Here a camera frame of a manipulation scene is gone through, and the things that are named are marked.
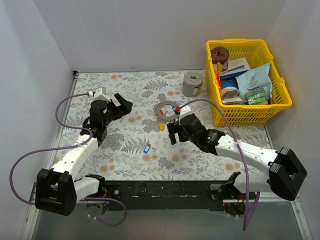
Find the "large silver keyring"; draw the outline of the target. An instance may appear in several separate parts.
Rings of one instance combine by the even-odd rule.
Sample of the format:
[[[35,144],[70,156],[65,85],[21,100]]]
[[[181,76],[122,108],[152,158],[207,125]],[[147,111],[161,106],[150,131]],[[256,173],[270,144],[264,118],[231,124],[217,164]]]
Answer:
[[[178,114],[175,113],[177,106],[178,104],[176,102],[168,100],[157,103],[153,107],[156,120],[162,123],[174,122],[178,118]]]

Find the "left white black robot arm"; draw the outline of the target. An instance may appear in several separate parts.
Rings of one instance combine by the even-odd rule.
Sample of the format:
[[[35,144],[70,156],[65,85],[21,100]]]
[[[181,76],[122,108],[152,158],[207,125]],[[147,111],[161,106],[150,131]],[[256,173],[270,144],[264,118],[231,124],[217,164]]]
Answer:
[[[116,93],[118,105],[115,105],[102,88],[86,95],[92,98],[89,116],[80,127],[75,145],[58,163],[37,174],[35,207],[39,210],[68,216],[77,202],[86,198],[101,200],[106,196],[104,177],[89,174],[81,180],[75,178],[81,166],[105,140],[108,125],[130,114],[133,103]]]

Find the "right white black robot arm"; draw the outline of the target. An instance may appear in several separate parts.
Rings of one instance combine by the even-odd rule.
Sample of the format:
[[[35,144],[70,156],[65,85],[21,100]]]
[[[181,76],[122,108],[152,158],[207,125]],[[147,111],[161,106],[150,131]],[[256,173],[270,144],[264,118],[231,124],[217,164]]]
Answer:
[[[190,141],[205,153],[246,162],[264,174],[260,179],[250,178],[249,187],[234,178],[231,179],[231,183],[226,186],[226,192],[232,199],[239,198],[249,190],[272,192],[284,200],[294,201],[308,175],[292,149],[266,149],[236,142],[222,131],[205,128],[193,113],[168,123],[167,129],[173,145],[177,141]]]

